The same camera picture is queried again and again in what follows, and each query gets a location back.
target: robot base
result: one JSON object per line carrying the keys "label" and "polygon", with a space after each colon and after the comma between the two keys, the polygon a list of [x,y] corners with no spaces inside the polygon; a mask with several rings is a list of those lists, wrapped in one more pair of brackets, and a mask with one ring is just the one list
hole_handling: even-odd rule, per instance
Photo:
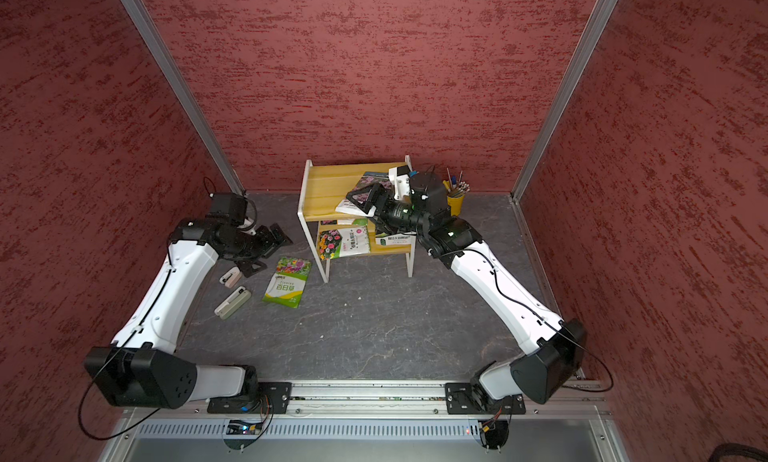
{"label": "robot base", "polygon": [[449,414],[490,414],[496,415],[499,409],[502,414],[523,415],[525,403],[522,396],[508,395],[501,400],[489,400],[483,407],[473,396],[475,387],[465,382],[446,383],[446,406]]}
{"label": "robot base", "polygon": [[264,403],[264,396],[266,396],[270,413],[285,414],[290,401],[292,384],[290,382],[259,382],[253,366],[241,367],[245,369],[243,390],[232,397],[212,398],[208,403],[208,414],[258,413]]}

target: black mounting plate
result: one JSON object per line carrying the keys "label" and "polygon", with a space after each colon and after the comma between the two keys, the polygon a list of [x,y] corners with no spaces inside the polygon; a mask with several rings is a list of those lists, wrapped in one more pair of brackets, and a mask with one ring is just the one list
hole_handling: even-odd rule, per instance
{"label": "black mounting plate", "polygon": [[468,382],[446,383],[446,405],[449,414],[490,414],[496,415],[499,408],[502,414],[525,414],[525,402],[522,398],[508,395],[504,399],[497,400],[487,410],[479,408],[472,401],[472,384]]}
{"label": "black mounting plate", "polygon": [[[285,414],[290,402],[290,382],[259,382],[257,398],[265,395],[269,401],[270,413]],[[245,416],[253,412],[242,410],[244,404],[237,403],[235,398],[212,398],[208,403],[208,414],[239,414]]]}
{"label": "black mounting plate", "polygon": [[270,401],[271,414],[285,414],[290,402],[290,382],[259,382],[259,394],[266,395]]}

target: seed packet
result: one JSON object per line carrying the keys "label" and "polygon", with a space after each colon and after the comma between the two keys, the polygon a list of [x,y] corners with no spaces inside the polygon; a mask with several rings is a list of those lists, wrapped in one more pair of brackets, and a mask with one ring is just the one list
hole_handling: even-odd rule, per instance
{"label": "seed packet", "polygon": [[310,275],[312,263],[297,257],[280,257],[277,269],[266,287],[265,303],[278,303],[293,307],[299,306],[304,293],[306,277]]}
{"label": "seed packet", "polygon": [[342,227],[325,230],[317,241],[317,253],[322,260],[337,257],[357,256],[371,252],[368,228]]}

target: magazine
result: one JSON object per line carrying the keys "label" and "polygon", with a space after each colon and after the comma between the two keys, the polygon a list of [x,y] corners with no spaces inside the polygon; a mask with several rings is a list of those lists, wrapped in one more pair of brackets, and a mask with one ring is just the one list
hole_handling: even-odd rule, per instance
{"label": "magazine", "polygon": [[322,260],[358,256],[371,252],[368,228],[341,227],[323,230],[317,237],[317,253]]}
{"label": "magazine", "polygon": [[[392,183],[389,181],[389,174],[384,172],[364,173],[360,178],[360,180],[357,182],[357,185],[350,190],[362,189],[365,186],[370,186],[375,182],[380,183],[387,190],[390,190],[390,191],[392,190]],[[366,200],[368,200],[368,194],[358,194],[353,197],[355,198],[355,200],[357,200],[360,203],[364,203]],[[353,216],[371,217],[373,215],[374,208],[371,207],[369,213],[366,214],[363,211],[361,211],[360,208],[356,207],[355,204],[347,200],[347,198],[344,198],[339,203],[339,205],[336,206],[336,211],[344,214],[351,214]]]}
{"label": "magazine", "polygon": [[411,236],[409,234],[393,234],[391,236],[388,236],[386,234],[377,234],[376,235],[376,245],[378,246],[410,246],[413,244],[413,240],[416,238],[416,236]]}

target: red textured wall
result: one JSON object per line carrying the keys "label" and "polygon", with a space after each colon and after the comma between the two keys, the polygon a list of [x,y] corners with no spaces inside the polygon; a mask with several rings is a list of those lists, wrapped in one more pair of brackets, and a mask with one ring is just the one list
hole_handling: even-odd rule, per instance
{"label": "red textured wall", "polygon": [[766,5],[620,0],[524,195],[636,462],[768,449]]}
{"label": "red textured wall", "polygon": [[595,0],[144,0],[249,189],[399,159],[509,191]]}
{"label": "red textured wall", "polygon": [[[119,0],[0,0],[0,18],[0,460],[95,460],[83,358],[217,171]],[[85,419],[106,435],[99,397]]]}

